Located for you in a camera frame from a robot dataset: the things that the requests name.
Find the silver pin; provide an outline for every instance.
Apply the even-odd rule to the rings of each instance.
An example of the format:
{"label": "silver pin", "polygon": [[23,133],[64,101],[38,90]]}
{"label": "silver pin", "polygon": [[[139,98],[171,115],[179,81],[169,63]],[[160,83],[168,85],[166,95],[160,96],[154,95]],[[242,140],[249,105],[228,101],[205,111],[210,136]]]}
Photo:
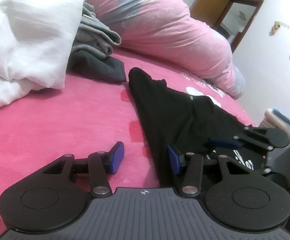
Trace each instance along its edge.
{"label": "silver pin", "polygon": [[197,187],[194,186],[185,186],[182,188],[182,192],[186,194],[195,194],[198,191]]}
{"label": "silver pin", "polygon": [[95,187],[93,189],[93,192],[98,194],[98,195],[105,195],[109,192],[109,189],[107,187],[104,187],[104,186],[99,186],[99,187]]}
{"label": "silver pin", "polygon": [[264,169],[264,172],[265,172],[265,173],[270,173],[271,171],[272,171],[271,168],[266,168],[266,169]]}

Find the bed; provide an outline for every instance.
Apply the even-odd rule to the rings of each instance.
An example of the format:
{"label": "bed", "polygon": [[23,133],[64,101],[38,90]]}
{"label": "bed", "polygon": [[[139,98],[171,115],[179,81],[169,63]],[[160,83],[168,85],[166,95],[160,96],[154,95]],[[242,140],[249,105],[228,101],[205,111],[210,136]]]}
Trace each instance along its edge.
{"label": "bed", "polygon": [[[124,62],[126,74],[137,66],[153,79],[165,79],[170,88],[210,96],[240,122],[254,125],[230,96],[168,61],[121,49],[112,56]],[[112,190],[158,187],[128,83],[108,84],[68,73],[64,90],[30,93],[0,108],[0,194],[61,155],[86,158],[109,151],[117,141],[124,143],[125,157],[118,173],[109,178]],[[0,218],[0,234],[4,230]]]}
{"label": "bed", "polygon": [[[190,18],[181,0],[88,2],[122,37],[125,49],[115,48],[112,57],[124,63],[126,76],[131,68],[141,68],[153,79],[165,79],[172,89],[209,96],[243,124],[255,125],[233,99],[241,96],[245,82],[227,41]],[[86,158],[109,151],[117,141],[124,143],[125,157],[118,173],[109,177],[112,190],[158,187],[128,82],[109,84],[68,72],[63,90],[29,93],[0,107],[0,194],[66,153]],[[0,234],[4,230],[0,218]]]}

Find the crosshair symbol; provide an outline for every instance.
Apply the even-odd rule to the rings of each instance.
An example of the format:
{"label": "crosshair symbol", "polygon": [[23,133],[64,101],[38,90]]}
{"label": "crosshair symbol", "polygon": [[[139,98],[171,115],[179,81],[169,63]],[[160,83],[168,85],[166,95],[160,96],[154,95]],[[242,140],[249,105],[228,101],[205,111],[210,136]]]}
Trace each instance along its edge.
{"label": "crosshair symbol", "polygon": [[143,189],[142,191],[140,191],[139,193],[143,194],[143,195],[146,195],[148,193],[150,193],[150,191],[146,190],[146,189]]}

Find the black clothing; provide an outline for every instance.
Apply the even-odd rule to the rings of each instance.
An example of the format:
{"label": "black clothing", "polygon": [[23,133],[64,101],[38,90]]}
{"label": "black clothing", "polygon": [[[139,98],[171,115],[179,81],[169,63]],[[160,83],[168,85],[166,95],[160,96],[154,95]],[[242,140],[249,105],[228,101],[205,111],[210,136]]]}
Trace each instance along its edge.
{"label": "black clothing", "polygon": [[[165,80],[152,78],[139,68],[129,72],[129,87],[151,149],[161,187],[179,187],[179,178],[172,174],[167,147],[174,144],[181,152],[213,155],[209,138],[231,140],[245,125],[236,117],[213,104],[206,96],[191,96],[172,90]],[[244,148],[238,150],[243,164],[250,160],[253,169],[264,165],[262,155]],[[238,159],[226,149],[226,155]]]}

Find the blue grip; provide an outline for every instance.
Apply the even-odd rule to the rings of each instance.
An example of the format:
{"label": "blue grip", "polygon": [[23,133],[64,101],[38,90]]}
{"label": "blue grip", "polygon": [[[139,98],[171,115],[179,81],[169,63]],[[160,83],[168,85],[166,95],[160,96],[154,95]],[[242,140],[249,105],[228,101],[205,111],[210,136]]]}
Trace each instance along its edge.
{"label": "blue grip", "polygon": [[212,144],[214,147],[231,149],[231,150],[236,150],[244,146],[243,143],[239,141],[234,141],[234,140],[228,141],[228,140],[211,138],[208,140],[208,142]]}
{"label": "blue grip", "polygon": [[118,142],[119,145],[112,154],[112,162],[109,165],[109,173],[116,174],[118,171],[118,168],[121,164],[121,161],[124,158],[124,143]]}
{"label": "blue grip", "polygon": [[181,173],[180,161],[178,159],[178,155],[170,145],[168,146],[168,155],[169,163],[174,175],[179,175]]}

